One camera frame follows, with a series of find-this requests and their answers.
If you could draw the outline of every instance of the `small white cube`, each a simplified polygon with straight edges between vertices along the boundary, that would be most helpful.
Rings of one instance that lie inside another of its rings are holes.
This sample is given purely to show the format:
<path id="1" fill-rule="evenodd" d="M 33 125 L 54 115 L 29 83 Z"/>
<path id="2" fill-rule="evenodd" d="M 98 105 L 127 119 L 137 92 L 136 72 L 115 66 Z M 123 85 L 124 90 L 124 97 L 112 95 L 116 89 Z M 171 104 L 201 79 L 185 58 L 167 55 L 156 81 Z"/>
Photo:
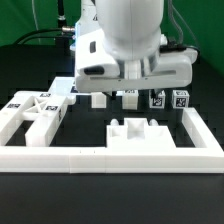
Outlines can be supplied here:
<path id="1" fill-rule="evenodd" d="M 92 108 L 107 108 L 107 97 L 103 93 L 91 93 Z"/>
<path id="2" fill-rule="evenodd" d="M 166 101 L 166 94 L 164 91 L 159 93 L 156 98 L 151 97 L 151 91 L 149 91 L 149 107 L 156 109 L 164 109 Z"/>
<path id="3" fill-rule="evenodd" d="M 138 90 L 123 91 L 122 108 L 123 110 L 137 110 L 138 109 Z"/>
<path id="4" fill-rule="evenodd" d="M 187 108 L 190 95 L 186 90 L 173 90 L 172 105 L 175 109 Z"/>

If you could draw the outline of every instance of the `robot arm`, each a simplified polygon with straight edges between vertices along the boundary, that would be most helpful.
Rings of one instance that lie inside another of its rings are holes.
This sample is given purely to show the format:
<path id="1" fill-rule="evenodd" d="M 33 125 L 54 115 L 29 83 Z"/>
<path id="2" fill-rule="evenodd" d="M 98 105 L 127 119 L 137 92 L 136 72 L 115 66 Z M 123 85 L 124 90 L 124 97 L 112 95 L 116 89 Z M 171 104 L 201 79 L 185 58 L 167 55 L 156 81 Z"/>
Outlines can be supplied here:
<path id="1" fill-rule="evenodd" d="M 164 89 L 191 83 L 197 52 L 159 51 L 164 0 L 96 0 L 101 29 L 80 36 L 80 92 Z"/>

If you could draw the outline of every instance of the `green background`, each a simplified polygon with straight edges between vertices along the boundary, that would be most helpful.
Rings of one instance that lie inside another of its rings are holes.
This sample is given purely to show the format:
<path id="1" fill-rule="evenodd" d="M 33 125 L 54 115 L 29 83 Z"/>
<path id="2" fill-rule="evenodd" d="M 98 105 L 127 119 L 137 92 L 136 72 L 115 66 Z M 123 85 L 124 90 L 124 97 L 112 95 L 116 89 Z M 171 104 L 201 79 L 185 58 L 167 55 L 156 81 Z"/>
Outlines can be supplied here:
<path id="1" fill-rule="evenodd" d="M 80 17 L 80 1 L 64 0 L 69 25 L 74 25 Z M 197 36 L 202 57 L 224 75 L 224 1 L 174 0 L 174 4 Z M 35 6 L 40 29 L 57 27 L 56 0 L 35 0 Z M 21 35 L 35 30 L 31 0 L 0 0 L 0 12 L 0 46 L 11 44 Z M 166 35 L 176 35 L 167 18 L 166 4 L 161 28 Z M 184 42 L 194 44 L 184 31 Z"/>

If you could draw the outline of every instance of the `wire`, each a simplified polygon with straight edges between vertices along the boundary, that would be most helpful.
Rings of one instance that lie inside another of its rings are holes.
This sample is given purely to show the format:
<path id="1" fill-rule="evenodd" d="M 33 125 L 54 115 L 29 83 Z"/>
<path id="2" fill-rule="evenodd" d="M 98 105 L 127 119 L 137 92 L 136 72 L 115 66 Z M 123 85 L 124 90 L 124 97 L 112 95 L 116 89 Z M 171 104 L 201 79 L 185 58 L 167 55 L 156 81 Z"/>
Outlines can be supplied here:
<path id="1" fill-rule="evenodd" d="M 189 31 L 190 35 L 192 36 L 196 46 L 200 49 L 200 44 L 197 40 L 197 37 L 195 36 L 194 32 L 191 30 L 190 26 L 187 24 L 187 22 L 185 21 L 185 19 L 181 16 L 181 14 L 179 13 L 179 11 L 173 6 L 173 10 L 174 12 L 177 14 L 177 16 L 180 18 L 180 20 L 182 21 L 182 23 L 185 25 L 185 27 L 187 28 L 187 30 Z"/>
<path id="2" fill-rule="evenodd" d="M 21 42 L 21 44 L 25 44 L 26 42 L 34 39 L 55 39 L 55 38 L 65 38 L 65 39 L 73 39 L 72 36 L 34 36 L 34 37 L 29 37 L 25 39 L 24 41 Z"/>
<path id="3" fill-rule="evenodd" d="M 27 33 L 27 34 L 21 36 L 20 38 L 18 38 L 13 44 L 19 44 L 25 38 L 27 38 L 29 36 L 32 36 L 32 35 L 35 35 L 35 34 L 58 32 L 58 31 L 62 31 L 62 28 L 51 28 L 51 29 L 42 29 L 42 30 L 32 31 L 32 32 Z"/>
<path id="4" fill-rule="evenodd" d="M 174 28 L 178 32 L 178 37 L 179 37 L 178 44 L 182 44 L 184 40 L 184 33 L 173 16 L 173 0 L 168 0 L 168 15 L 169 15 L 169 19 L 171 23 L 173 24 Z"/>
<path id="5" fill-rule="evenodd" d="M 37 14 L 36 14 L 36 7 L 35 7 L 35 0 L 32 0 L 32 11 L 33 11 L 33 19 L 36 26 L 36 30 L 39 30 L 39 25 L 37 21 Z"/>

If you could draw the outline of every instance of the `black and white sticker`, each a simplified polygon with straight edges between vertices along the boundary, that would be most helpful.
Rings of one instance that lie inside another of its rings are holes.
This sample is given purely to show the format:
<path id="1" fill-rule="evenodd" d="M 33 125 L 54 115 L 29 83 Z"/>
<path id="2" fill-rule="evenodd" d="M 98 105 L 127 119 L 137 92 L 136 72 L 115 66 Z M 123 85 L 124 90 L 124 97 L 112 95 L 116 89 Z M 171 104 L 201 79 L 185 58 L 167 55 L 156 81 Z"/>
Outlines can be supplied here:
<path id="1" fill-rule="evenodd" d="M 135 93 L 135 90 L 125 90 L 125 93 Z"/>
<path id="2" fill-rule="evenodd" d="M 185 91 L 176 91 L 176 94 L 178 96 L 186 96 L 187 95 Z"/>
<path id="3" fill-rule="evenodd" d="M 56 111 L 58 109 L 58 106 L 47 106 L 46 110 L 49 111 Z"/>
<path id="4" fill-rule="evenodd" d="M 93 21 L 98 21 L 97 14 L 94 16 Z"/>
<path id="5" fill-rule="evenodd" d="M 176 107 L 186 107 L 187 99 L 186 98 L 177 98 Z"/>
<path id="6" fill-rule="evenodd" d="M 62 118 L 61 109 L 58 112 L 58 116 L 59 116 L 59 122 L 60 122 L 61 121 L 61 118 Z"/>
<path id="7" fill-rule="evenodd" d="M 78 93 L 78 90 L 76 89 L 75 85 L 72 86 L 71 93 Z"/>
<path id="8" fill-rule="evenodd" d="M 51 96 L 50 93 L 42 93 L 42 94 L 40 95 L 40 97 L 50 97 L 50 96 Z"/>
<path id="9" fill-rule="evenodd" d="M 11 108 L 11 109 L 18 109 L 20 107 L 21 104 L 18 104 L 18 103 L 11 103 L 7 106 L 7 108 Z"/>
<path id="10" fill-rule="evenodd" d="M 153 98 L 152 106 L 153 107 L 161 107 L 163 103 L 162 98 Z"/>

